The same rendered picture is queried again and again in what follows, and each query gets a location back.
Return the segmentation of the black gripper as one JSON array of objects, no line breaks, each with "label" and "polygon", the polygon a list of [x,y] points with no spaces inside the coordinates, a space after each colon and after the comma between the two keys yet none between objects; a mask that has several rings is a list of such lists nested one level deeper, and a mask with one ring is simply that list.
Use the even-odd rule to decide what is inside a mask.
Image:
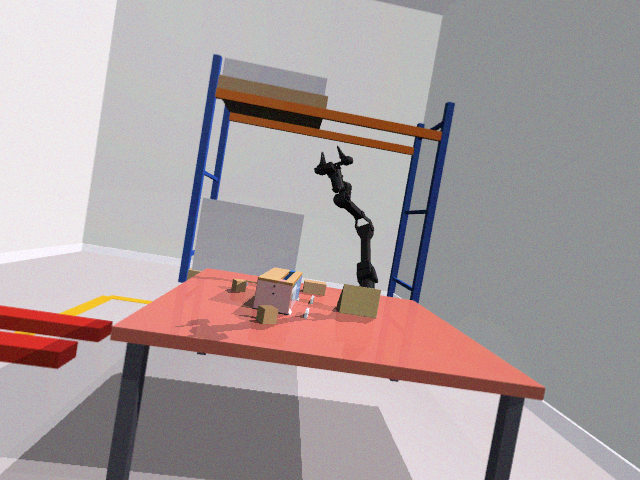
[{"label": "black gripper", "polygon": [[[345,156],[345,155],[343,154],[343,152],[341,151],[341,149],[339,148],[339,146],[337,146],[337,150],[338,150],[339,158],[341,159],[341,161],[340,161],[340,162],[337,162],[337,163],[335,163],[335,164],[334,164],[334,165],[335,165],[335,167],[338,167],[338,172],[337,172],[337,173],[333,173],[333,174],[331,174],[331,176],[329,176],[329,178],[331,179],[331,181],[332,181],[333,179],[337,179],[337,178],[342,178],[342,177],[343,177],[343,175],[342,175],[342,173],[341,173],[341,167],[340,167],[341,165],[345,165],[345,166],[347,166],[347,165],[353,164],[353,158],[352,158],[352,157],[350,157],[350,156]],[[321,152],[321,160],[320,160],[320,163],[319,163],[319,165],[317,165],[317,167],[316,167],[316,168],[314,168],[314,171],[315,171],[315,173],[316,173],[316,174],[321,175],[321,173],[320,173],[320,168],[322,168],[322,167],[323,167],[323,164],[324,164],[324,163],[326,164],[325,156],[324,156],[324,153],[323,153],[323,152]],[[337,166],[336,166],[336,165],[337,165]]]}]

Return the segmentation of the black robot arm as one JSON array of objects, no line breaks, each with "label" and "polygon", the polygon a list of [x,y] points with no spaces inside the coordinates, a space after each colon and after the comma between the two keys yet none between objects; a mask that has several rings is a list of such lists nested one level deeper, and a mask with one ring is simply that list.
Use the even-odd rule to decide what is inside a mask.
[{"label": "black robot arm", "polygon": [[[320,168],[321,175],[331,176],[338,172],[333,162],[324,163]],[[343,178],[333,179],[332,191],[338,193],[334,196],[333,202],[339,208],[346,209],[355,219],[355,229],[361,238],[361,262],[357,263],[357,281],[361,287],[375,289],[375,283],[378,283],[378,277],[374,266],[371,264],[371,238],[374,235],[374,226],[371,220],[351,201],[352,185],[343,181]],[[358,227],[358,220],[365,219],[368,224]]]}]

